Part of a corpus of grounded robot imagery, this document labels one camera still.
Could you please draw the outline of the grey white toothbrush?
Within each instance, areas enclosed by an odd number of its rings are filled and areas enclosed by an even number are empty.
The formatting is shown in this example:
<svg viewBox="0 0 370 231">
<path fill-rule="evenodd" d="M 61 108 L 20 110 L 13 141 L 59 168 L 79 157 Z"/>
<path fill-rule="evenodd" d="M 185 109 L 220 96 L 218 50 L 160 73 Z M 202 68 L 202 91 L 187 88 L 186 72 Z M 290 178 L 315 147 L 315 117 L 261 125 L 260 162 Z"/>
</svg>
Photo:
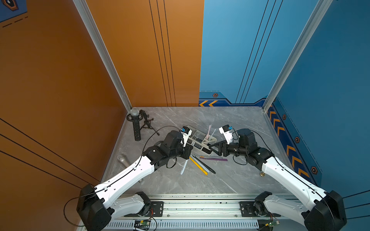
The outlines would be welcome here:
<svg viewBox="0 0 370 231">
<path fill-rule="evenodd" d="M 201 163 L 199 162 L 195 157 L 191 156 L 193 160 L 200 166 L 202 167 L 207 173 L 210 173 L 210 171 Z"/>
</svg>

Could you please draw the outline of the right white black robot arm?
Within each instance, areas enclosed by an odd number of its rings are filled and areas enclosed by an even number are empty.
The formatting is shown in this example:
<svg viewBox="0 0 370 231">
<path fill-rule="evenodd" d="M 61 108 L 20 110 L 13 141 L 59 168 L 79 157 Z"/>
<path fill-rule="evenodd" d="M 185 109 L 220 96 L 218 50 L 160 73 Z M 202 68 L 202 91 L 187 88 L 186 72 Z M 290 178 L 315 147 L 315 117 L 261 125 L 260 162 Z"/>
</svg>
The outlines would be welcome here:
<svg viewBox="0 0 370 231">
<path fill-rule="evenodd" d="M 252 130 L 235 131 L 225 125 L 219 131 L 225 140 L 211 144 L 209 148 L 213 152 L 223 157 L 244 157 L 262 176 L 269 175 L 298 199 L 296 203 L 265 191 L 254 200 L 257 216 L 278 214 L 305 226 L 309 231 L 339 231 L 347 224 L 344 201 L 337 192 L 327 192 L 310 183 L 283 164 L 270 150 L 258 146 Z"/>
</svg>

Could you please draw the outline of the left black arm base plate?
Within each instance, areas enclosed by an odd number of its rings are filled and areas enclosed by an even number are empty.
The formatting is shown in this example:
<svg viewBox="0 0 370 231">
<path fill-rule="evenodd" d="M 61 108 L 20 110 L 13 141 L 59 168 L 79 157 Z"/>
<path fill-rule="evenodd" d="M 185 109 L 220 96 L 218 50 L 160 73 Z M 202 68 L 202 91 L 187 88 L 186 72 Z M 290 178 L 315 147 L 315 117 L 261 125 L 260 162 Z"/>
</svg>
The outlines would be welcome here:
<svg viewBox="0 0 370 231">
<path fill-rule="evenodd" d="M 162 217 L 163 216 L 163 201 L 152 201 L 145 204 L 144 207 L 137 214 L 125 215 L 125 217 Z"/>
</svg>

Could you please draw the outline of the pale blue toothbrush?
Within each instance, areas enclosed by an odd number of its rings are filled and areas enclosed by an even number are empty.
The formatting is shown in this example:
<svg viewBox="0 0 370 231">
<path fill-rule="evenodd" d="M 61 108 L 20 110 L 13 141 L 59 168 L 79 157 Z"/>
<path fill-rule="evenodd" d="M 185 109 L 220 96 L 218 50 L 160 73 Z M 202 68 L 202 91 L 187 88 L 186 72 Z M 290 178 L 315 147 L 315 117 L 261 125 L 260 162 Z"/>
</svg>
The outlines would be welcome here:
<svg viewBox="0 0 370 231">
<path fill-rule="evenodd" d="M 184 174 L 184 171 L 185 171 L 185 169 L 186 169 L 186 166 L 187 166 L 188 161 L 189 161 L 189 159 L 187 159 L 187 160 L 184 162 L 184 165 L 183 165 L 183 167 L 182 167 L 182 170 L 181 170 L 181 172 L 180 172 L 180 175 L 183 175 L 183 174 Z"/>
</svg>

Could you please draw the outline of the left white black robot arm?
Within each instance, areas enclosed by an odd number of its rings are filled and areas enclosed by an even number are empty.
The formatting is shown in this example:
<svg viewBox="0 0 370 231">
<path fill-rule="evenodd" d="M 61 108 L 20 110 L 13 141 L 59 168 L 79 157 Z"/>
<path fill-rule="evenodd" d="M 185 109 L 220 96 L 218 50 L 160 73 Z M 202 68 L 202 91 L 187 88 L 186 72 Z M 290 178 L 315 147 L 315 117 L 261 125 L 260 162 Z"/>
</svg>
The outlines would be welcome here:
<svg viewBox="0 0 370 231">
<path fill-rule="evenodd" d="M 149 212 L 150 199 L 143 192 L 118 203 L 117 199 L 144 177 L 154 173 L 169 160 L 181 157 L 188 160 L 193 149 L 187 141 L 192 131 L 182 127 L 171 131 L 164 140 L 148 147 L 125 170 L 97 186 L 86 185 L 80 191 L 76 211 L 89 231 L 103 230 L 113 218 L 130 214 L 145 216 Z"/>
</svg>

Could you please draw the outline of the pink toothbrush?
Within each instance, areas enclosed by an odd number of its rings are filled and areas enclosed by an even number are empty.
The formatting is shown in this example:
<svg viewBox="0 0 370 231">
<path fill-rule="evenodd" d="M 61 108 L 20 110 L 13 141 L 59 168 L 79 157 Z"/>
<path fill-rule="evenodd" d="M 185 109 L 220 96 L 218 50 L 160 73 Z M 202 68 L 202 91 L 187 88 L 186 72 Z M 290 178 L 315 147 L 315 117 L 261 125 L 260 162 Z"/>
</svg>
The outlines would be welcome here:
<svg viewBox="0 0 370 231">
<path fill-rule="evenodd" d="M 208 132 L 207 132 L 207 135 L 205 136 L 205 140 L 209 140 L 209 138 L 210 138 L 210 130 L 211 130 L 211 128 L 212 128 L 212 125 L 209 125 L 209 128 L 208 128 Z"/>
</svg>

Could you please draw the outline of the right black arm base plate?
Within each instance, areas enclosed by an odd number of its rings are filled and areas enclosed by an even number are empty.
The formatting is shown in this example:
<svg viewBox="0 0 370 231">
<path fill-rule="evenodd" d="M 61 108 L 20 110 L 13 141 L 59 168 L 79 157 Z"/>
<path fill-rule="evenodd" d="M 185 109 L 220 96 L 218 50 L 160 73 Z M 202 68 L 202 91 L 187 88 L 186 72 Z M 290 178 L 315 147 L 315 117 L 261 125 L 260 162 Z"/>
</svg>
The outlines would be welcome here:
<svg viewBox="0 0 370 231">
<path fill-rule="evenodd" d="M 262 202 L 242 201 L 240 202 L 240 210 L 242 217 L 260 217 L 260 218 L 279 218 L 280 214 L 268 212 Z"/>
</svg>

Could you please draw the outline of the yellow toothbrush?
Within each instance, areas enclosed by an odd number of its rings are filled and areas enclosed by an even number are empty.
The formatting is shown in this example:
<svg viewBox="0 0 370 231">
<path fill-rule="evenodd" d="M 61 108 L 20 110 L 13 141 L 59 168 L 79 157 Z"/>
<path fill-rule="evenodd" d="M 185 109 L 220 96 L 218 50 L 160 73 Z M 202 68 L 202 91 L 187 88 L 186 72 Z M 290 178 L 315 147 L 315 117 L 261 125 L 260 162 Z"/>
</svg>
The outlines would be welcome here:
<svg viewBox="0 0 370 231">
<path fill-rule="evenodd" d="M 206 176 L 208 176 L 208 172 L 204 170 L 192 157 L 189 158 L 196 166 L 199 168 Z"/>
</svg>

